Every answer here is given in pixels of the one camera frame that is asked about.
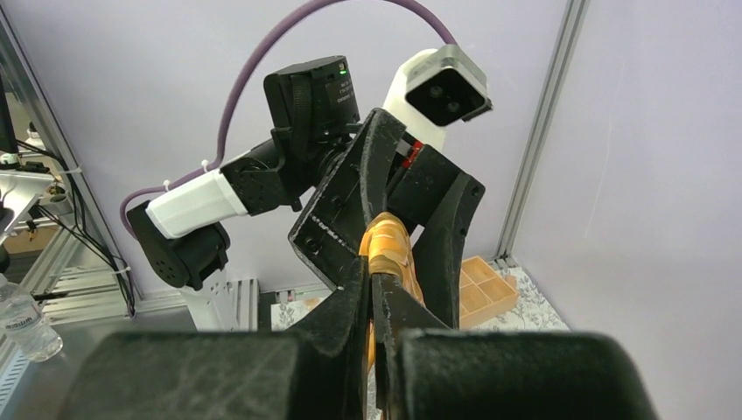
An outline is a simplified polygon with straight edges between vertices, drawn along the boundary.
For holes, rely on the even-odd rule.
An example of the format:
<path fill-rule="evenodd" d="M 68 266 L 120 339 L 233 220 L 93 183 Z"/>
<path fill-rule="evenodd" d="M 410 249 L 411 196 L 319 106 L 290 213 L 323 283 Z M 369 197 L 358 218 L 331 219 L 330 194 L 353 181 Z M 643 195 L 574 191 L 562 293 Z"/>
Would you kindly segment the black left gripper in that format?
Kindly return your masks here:
<path fill-rule="evenodd" d="M 413 248 L 424 303 L 459 328 L 466 236 L 485 187 L 387 110 L 361 116 L 344 56 L 264 78 L 273 127 L 263 146 L 263 207 L 290 207 L 290 245 L 329 288 L 353 276 L 361 239 L 383 213 L 422 228 Z"/>

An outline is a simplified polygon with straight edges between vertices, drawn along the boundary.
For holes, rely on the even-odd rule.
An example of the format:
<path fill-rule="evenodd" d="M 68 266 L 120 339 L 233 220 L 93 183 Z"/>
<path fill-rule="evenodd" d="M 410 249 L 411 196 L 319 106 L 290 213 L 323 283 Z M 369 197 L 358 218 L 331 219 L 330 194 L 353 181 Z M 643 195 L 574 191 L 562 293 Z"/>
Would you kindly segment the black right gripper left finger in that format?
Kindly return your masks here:
<path fill-rule="evenodd" d="M 62 419 L 362 419 L 368 276 L 278 332 L 116 332 L 82 363 Z"/>

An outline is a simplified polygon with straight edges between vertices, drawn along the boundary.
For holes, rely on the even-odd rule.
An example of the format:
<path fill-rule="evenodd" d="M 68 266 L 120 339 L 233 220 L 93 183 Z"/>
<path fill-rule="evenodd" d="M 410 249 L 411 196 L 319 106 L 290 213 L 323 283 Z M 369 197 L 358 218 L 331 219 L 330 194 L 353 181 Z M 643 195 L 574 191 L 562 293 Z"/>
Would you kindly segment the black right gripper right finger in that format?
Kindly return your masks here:
<path fill-rule="evenodd" d="M 614 339 L 452 330 L 390 274 L 370 277 L 376 402 L 389 419 L 654 419 Z"/>

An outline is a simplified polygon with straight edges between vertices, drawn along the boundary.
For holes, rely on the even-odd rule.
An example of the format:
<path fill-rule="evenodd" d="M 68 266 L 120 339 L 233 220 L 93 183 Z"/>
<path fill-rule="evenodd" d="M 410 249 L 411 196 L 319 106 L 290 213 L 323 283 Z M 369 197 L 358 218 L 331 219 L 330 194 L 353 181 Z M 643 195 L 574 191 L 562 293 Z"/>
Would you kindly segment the yellow patterned tie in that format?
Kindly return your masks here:
<path fill-rule="evenodd" d="M 426 306 L 417 281 L 410 235 L 398 217 L 390 212 L 377 215 L 362 236 L 358 255 L 368 259 L 371 274 L 397 276 L 402 287 L 419 304 Z"/>

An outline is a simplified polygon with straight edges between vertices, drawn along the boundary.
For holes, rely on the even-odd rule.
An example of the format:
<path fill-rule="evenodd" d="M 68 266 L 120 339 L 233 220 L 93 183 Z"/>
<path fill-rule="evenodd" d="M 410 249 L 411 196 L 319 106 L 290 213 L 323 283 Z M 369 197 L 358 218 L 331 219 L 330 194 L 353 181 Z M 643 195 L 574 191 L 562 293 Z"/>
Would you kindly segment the wooden compartment tray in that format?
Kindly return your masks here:
<path fill-rule="evenodd" d="M 513 310 L 519 296 L 514 276 L 501 276 L 480 256 L 463 260 L 459 276 L 459 327 L 474 328 Z"/>

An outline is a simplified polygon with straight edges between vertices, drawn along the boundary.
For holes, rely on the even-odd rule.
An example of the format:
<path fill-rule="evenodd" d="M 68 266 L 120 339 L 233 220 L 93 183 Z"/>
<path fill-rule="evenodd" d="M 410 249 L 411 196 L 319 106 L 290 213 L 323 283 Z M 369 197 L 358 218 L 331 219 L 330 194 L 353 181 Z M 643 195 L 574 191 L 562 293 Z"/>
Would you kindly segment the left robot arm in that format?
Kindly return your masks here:
<path fill-rule="evenodd" d="M 290 207 L 290 245 L 330 289 L 350 284 L 358 256 L 384 261 L 458 327 L 461 257 L 485 188 L 440 146 L 449 125 L 491 109 L 483 70 L 453 45 L 422 51 L 367 116 L 342 55 L 270 73 L 263 89 L 268 140 L 126 213 L 156 274 L 192 294 L 192 313 L 212 312 L 202 294 L 228 262 L 223 221 Z"/>

